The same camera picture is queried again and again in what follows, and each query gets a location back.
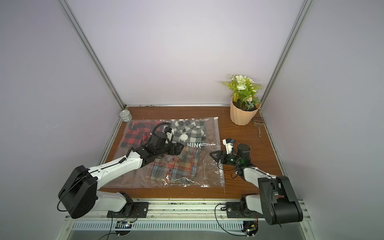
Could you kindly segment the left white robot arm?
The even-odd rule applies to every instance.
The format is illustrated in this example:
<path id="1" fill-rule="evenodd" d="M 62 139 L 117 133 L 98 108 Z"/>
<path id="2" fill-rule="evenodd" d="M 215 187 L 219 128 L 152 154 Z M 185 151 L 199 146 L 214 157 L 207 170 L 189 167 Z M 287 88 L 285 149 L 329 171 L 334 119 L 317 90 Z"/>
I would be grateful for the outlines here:
<path id="1" fill-rule="evenodd" d="M 145 167 L 157 158 L 181 154 L 184 145 L 174 143 L 166 133 L 152 134 L 147 143 L 126 155 L 96 167 L 76 167 L 58 194 L 59 204 L 73 219 L 89 212 L 106 211 L 109 218 L 127 218 L 134 203 L 125 192 L 103 192 L 101 188 L 116 178 Z"/>

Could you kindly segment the black white plaid shirt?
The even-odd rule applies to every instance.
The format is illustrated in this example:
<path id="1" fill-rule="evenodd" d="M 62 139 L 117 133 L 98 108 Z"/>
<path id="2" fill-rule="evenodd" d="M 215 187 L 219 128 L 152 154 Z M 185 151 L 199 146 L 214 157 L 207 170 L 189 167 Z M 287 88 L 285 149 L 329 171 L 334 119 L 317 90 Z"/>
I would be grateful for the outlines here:
<path id="1" fill-rule="evenodd" d="M 179 120 L 171 122 L 173 143 L 199 148 L 206 143 L 205 120 Z"/>

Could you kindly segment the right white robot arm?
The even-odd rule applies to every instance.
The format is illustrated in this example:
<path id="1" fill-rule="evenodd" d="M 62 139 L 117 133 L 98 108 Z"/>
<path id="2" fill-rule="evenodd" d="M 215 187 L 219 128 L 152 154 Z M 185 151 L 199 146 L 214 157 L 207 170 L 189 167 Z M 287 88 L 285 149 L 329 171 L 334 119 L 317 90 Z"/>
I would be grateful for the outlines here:
<path id="1" fill-rule="evenodd" d="M 239 144 L 226 144 L 225 151 L 210 153 L 218 164 L 234 166 L 235 172 L 248 183 L 259 189 L 258 194 L 244 195 L 238 203 L 230 203 L 229 208 L 244 216 L 260 213 L 269 225 L 301 222 L 303 210 L 286 176 L 275 176 L 260 170 L 251 163 L 250 147 Z"/>

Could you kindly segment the clear plastic vacuum bag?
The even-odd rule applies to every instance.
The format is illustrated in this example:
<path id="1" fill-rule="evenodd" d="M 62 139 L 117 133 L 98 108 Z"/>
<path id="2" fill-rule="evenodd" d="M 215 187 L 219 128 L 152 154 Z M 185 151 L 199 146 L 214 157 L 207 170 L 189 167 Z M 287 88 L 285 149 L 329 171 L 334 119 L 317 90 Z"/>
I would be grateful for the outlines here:
<path id="1" fill-rule="evenodd" d="M 184 147 L 178 156 L 161 155 L 154 162 L 126 173 L 107 188 L 143 189 L 164 187 L 224 187 L 224 171 L 210 156 L 221 149 L 219 118 L 137 120 L 126 124 L 114 157 L 145 144 L 153 130 L 171 128 L 174 144 Z"/>

